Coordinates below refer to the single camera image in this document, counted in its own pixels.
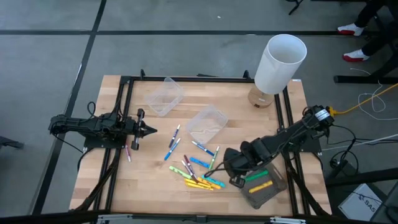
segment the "black pants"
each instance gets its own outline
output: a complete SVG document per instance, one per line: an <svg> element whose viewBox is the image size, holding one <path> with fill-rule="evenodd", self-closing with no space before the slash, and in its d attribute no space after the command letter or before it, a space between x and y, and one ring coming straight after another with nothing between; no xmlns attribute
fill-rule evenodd
<svg viewBox="0 0 398 224"><path fill-rule="evenodd" d="M386 4L386 0L371 0L365 8L359 13L355 25L358 27L366 27L368 22L376 15L378 10ZM387 33L381 34L374 38L362 48L362 52L367 56L372 56L378 50L382 49L387 43L398 37L398 23L391 22L387 27Z"/></svg>

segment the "white cable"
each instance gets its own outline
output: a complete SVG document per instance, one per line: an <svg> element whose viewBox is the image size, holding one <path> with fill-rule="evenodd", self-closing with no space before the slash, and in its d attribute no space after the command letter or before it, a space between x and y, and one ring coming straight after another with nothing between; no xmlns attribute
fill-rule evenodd
<svg viewBox="0 0 398 224"><path fill-rule="evenodd" d="M365 71L365 70L362 70L362 69L350 68L350 70L357 70L357 71L361 71L361 72L364 72L364 73L367 73L368 75L370 75L369 72L367 72L367 71ZM372 117L373 119L376 119L376 120L378 120L378 121L392 121L392 120L398 119L398 118L377 118L377 117L371 115L370 113L368 113L367 111L365 111L365 110L362 108L362 106L361 106L361 96L363 96L363 95L371 95L371 96L372 96L371 101L372 101L372 109L373 109L373 112L375 112L375 113L380 113L380 112L382 112L382 111L384 111L384 110L386 109L386 103L385 103L379 96L375 96L376 93L377 93L377 91L379 91L379 90L383 87L383 85L380 84L379 80L378 80L377 82L379 83L380 87L377 88L377 90L375 90L373 93L362 93L362 94L359 94L359 95L358 95L358 106L359 106L359 108L361 109L361 111L365 112L367 115L369 115L370 117ZM381 101L381 103L383 104L383 108L382 108L382 109L376 110L376 109L374 108L373 99L375 99L375 98L379 99L379 100Z"/></svg>
<svg viewBox="0 0 398 224"><path fill-rule="evenodd" d="M375 139L375 140L372 140L372 141L357 143L357 144L354 144L353 147L354 147L354 146L361 146L361 145L363 145L363 144L369 144L369 143L378 142L378 141L384 140L384 139L390 139L390 138L393 138L393 137L396 137L396 136L398 136L398 134L393 134L392 136L387 136L387 137ZM322 149L322 151L329 151L329 150L332 150L332 149L347 148L348 146L349 146L349 145L347 145L347 146L338 146L338 147L333 147L333 148L327 148L327 149Z"/></svg>

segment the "colored marker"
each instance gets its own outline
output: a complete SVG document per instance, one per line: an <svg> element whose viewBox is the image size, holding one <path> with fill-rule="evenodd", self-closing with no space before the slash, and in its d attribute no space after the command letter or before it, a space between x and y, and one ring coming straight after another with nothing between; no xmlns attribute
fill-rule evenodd
<svg viewBox="0 0 398 224"><path fill-rule="evenodd" d="M181 171L181 170L175 168L174 166L169 166L169 169L170 169L171 171L174 171L175 173L180 174L181 176L183 176L183 177L185 177L185 178L187 178L187 179L191 179L191 176L189 176L188 174L184 173L183 171Z"/></svg>
<svg viewBox="0 0 398 224"><path fill-rule="evenodd" d="M271 186L272 184L273 184L272 180L270 180L270 181L265 182L265 183L263 183L261 185L258 185L257 187L253 187L252 189L249 190L249 193L253 194L254 192L257 192L257 191L259 191L261 189L264 189L264 188L266 188L268 186Z"/></svg>
<svg viewBox="0 0 398 224"><path fill-rule="evenodd" d="M181 161L181 162L182 162L182 165L184 165L185 168L187 169L187 171L189 172L191 178L197 183L198 179L192 174L192 171L189 169L189 167L184 163L184 161Z"/></svg>
<svg viewBox="0 0 398 224"><path fill-rule="evenodd" d="M192 169L191 163L189 163L188 157L184 155L185 162L187 162L188 168L191 170L193 176L197 179L198 177L195 175L195 172Z"/></svg>
<svg viewBox="0 0 398 224"><path fill-rule="evenodd" d="M204 168L209 168L209 164L207 164L206 162L200 161L199 159L196 159L194 157L189 158L192 162L199 164L201 166L203 166Z"/></svg>
<svg viewBox="0 0 398 224"><path fill-rule="evenodd" d="M130 156L130 152L129 152L129 147L127 145L125 145L124 148L126 149L127 158L129 159L129 162L131 162L131 156Z"/></svg>
<svg viewBox="0 0 398 224"><path fill-rule="evenodd" d="M205 179L205 180L211 182L211 183L214 183L214 184L219 185L219 186L221 186L221 187L225 187L225 184L222 183L222 182L219 181L219 180L215 180L215 179L213 179L213 178L211 178L211 177L205 177L204 175L202 175L201 177L202 177L203 179Z"/></svg>
<svg viewBox="0 0 398 224"><path fill-rule="evenodd" d="M208 188L211 188L211 186L210 186L210 185L208 185L208 184L196 183L195 181L193 181L193 180L190 180L190 179L185 179L185 183L197 184L197 185L201 185L202 187L208 187Z"/></svg>
<svg viewBox="0 0 398 224"><path fill-rule="evenodd" d="M252 181L252 180L256 180L257 178L262 177L263 175L267 175L267 174L268 174L268 171L265 170L265 171L263 171L263 172L261 172L261 173L252 175L252 176L250 176L250 177L246 177L246 178L244 178L244 180L247 181L247 182L249 182L249 181Z"/></svg>
<svg viewBox="0 0 398 224"><path fill-rule="evenodd" d="M177 130L175 130L175 132L174 132L173 138L172 138L172 140L170 141L170 144L169 144L169 148L172 147L173 142L175 140L175 137L177 136L177 133L178 133L179 129L180 129L180 125L177 126Z"/></svg>
<svg viewBox="0 0 398 224"><path fill-rule="evenodd" d="M196 143L196 142L194 142L194 141L192 141L192 143L193 143L194 145L198 146L198 148L200 148L201 150L203 150L203 151L209 153L211 156L214 156L214 153L210 152L210 150L208 150L207 148L201 146L199 143Z"/></svg>
<svg viewBox="0 0 398 224"><path fill-rule="evenodd" d="M205 189L205 190L213 190L212 188L202 187L201 185L191 184L191 183L188 183L188 182L186 182L185 185L187 185L189 187L196 187L196 188Z"/></svg>
<svg viewBox="0 0 398 224"><path fill-rule="evenodd" d="M214 187L215 189L221 189L221 187L219 186L219 185L216 185L216 184L214 184L214 183L211 183L211 182L209 182L209 181L207 181L207 180L205 180L205 179L202 179L202 178L198 178L198 180L199 180L199 182L201 182L201 183L203 183L203 184L208 184L208 185L210 185L211 187Z"/></svg>
<svg viewBox="0 0 398 224"><path fill-rule="evenodd" d="M173 145L173 147L170 149L170 151L167 153L167 155L164 157L164 160L166 161L169 156L171 155L171 153L173 152L173 150L177 147L178 143L180 142L181 138L179 138L175 144Z"/></svg>
<svg viewBox="0 0 398 224"><path fill-rule="evenodd" d="M214 163L214 160L216 159L216 156L217 156L217 153L218 153L218 150L219 150L219 149L220 149L220 147L217 146L216 153L214 153L214 156L213 156L213 158L211 159L211 163L210 163L209 169L211 169L211 168L213 167L213 163Z"/></svg>

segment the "shoe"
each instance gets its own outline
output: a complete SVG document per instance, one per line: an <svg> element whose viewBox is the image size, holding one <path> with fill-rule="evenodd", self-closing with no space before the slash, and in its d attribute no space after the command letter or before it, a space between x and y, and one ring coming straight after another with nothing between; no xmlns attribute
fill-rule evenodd
<svg viewBox="0 0 398 224"><path fill-rule="evenodd" d="M362 49L355 50L350 53L345 53L343 55L343 60L347 62L363 62L367 59L369 59L369 56L363 54Z"/></svg>
<svg viewBox="0 0 398 224"><path fill-rule="evenodd" d="M341 26L337 28L339 34L360 36L365 28L357 27L355 24Z"/></svg>

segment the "person's leg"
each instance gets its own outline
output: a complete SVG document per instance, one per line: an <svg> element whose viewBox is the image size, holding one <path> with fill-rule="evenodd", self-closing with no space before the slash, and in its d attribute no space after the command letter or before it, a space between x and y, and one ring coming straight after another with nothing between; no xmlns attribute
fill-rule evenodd
<svg viewBox="0 0 398 224"><path fill-rule="evenodd" d="M386 0L371 0L369 1L365 8L359 13L357 20L354 24L357 27L365 28L368 22L376 15L378 10L386 4Z"/></svg>
<svg viewBox="0 0 398 224"><path fill-rule="evenodd" d="M398 23L391 22L386 30L386 35L380 35L367 43L362 49L346 53L343 59L347 62L362 62L369 59L378 50L382 49L387 43L398 38Z"/></svg>
<svg viewBox="0 0 398 224"><path fill-rule="evenodd" d="M349 25L341 26L337 28L337 31L343 35L354 35L359 36L362 34L368 22L376 15L377 11L380 10L383 5L386 4L386 0L371 0L365 8L359 13L357 20Z"/></svg>

